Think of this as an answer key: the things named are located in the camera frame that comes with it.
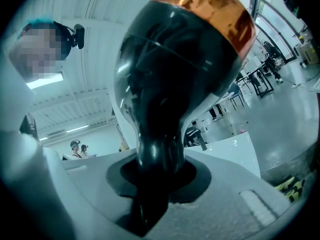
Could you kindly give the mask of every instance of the polished concrete floor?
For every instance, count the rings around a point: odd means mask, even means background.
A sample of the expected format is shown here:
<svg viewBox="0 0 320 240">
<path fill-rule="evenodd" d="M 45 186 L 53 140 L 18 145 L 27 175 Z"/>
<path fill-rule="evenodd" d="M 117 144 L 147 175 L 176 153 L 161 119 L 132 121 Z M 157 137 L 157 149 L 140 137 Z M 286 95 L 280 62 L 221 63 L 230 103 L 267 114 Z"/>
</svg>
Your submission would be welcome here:
<svg viewBox="0 0 320 240">
<path fill-rule="evenodd" d="M 286 170 L 283 166 L 290 163 L 293 163 L 290 165 L 291 169 L 299 171 L 301 169 L 295 163 L 309 163 L 304 161 L 305 153 L 317 140 L 319 122 L 317 95 L 311 87 L 320 78 L 319 72 L 319 65 L 303 68 L 298 61 L 293 61 L 279 71 L 283 83 L 277 83 L 273 75 L 268 77 L 274 91 L 263 98 L 258 98 L 249 84 L 252 94 L 247 87 L 241 89 L 247 107 L 242 107 L 238 97 L 235 98 L 236 110 L 230 102 L 228 106 L 226 102 L 222 103 L 223 109 L 229 111 L 232 118 L 234 134 L 241 134 L 240 130 L 249 133 L 261 175 L 276 168 Z M 293 83 L 304 84 L 292 88 Z M 200 116 L 198 122 L 202 120 L 202 124 L 206 124 L 208 129 L 202 134 L 206 142 L 232 136 L 225 120 L 213 122 L 209 112 Z"/>
</svg>

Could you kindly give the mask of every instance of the orange metallic top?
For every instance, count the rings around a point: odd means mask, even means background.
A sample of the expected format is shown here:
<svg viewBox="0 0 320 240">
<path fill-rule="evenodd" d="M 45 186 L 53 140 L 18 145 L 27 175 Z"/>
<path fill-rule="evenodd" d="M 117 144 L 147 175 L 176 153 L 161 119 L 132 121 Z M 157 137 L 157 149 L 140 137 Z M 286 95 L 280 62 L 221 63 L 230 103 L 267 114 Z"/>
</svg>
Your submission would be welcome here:
<svg viewBox="0 0 320 240">
<path fill-rule="evenodd" d="M 190 11 L 216 28 L 244 60 L 255 39 L 251 15 L 239 0 L 152 0 Z"/>
</svg>

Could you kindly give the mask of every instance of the white wall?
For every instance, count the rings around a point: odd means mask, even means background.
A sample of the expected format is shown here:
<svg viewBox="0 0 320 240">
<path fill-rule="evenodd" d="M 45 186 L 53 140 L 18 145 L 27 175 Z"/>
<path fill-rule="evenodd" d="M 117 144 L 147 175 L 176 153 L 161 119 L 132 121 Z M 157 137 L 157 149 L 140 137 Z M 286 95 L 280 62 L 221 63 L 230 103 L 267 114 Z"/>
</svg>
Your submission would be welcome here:
<svg viewBox="0 0 320 240">
<path fill-rule="evenodd" d="M 64 139 L 55 144 L 45 146 L 56 150 L 60 158 L 62 157 L 62 154 L 70 154 L 70 142 L 73 140 L 81 141 L 81 144 L 79 145 L 79 153 L 81 152 L 82 144 L 89 146 L 87 148 L 89 155 L 97 154 L 98 156 L 103 156 L 116 153 L 121 145 L 121 138 L 116 127 L 116 124 L 112 124 L 82 135 L 78 135 L 76 137 Z"/>
</svg>

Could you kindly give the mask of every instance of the white ceiling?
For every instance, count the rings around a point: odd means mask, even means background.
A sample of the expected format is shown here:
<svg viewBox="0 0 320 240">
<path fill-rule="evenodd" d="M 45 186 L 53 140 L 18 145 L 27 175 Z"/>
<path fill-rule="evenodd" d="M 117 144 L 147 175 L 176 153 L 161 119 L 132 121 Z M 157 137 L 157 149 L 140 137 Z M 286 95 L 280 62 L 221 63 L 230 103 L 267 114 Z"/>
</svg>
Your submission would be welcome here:
<svg viewBox="0 0 320 240">
<path fill-rule="evenodd" d="M 34 89 L 30 108 L 40 138 L 90 125 L 115 122 L 108 96 L 110 79 L 126 29 L 148 0 L 26 0 L 8 25 L 5 49 L 27 19 L 49 16 L 63 25 L 85 27 L 84 48 L 73 48 L 62 63 L 63 81 Z"/>
</svg>

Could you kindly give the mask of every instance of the black glossy object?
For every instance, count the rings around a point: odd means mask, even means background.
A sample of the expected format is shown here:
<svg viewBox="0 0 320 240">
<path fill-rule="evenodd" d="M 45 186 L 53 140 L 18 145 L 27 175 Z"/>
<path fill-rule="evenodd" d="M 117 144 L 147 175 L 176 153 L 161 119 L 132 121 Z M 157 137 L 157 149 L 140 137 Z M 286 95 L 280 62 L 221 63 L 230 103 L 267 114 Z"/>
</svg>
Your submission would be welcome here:
<svg viewBox="0 0 320 240">
<path fill-rule="evenodd" d="M 178 6 L 150 1 L 131 24 L 118 55 L 114 91 L 137 136 L 145 221 L 167 209 L 168 181 L 185 162 L 188 125 L 225 94 L 241 63 L 220 32 Z"/>
</svg>

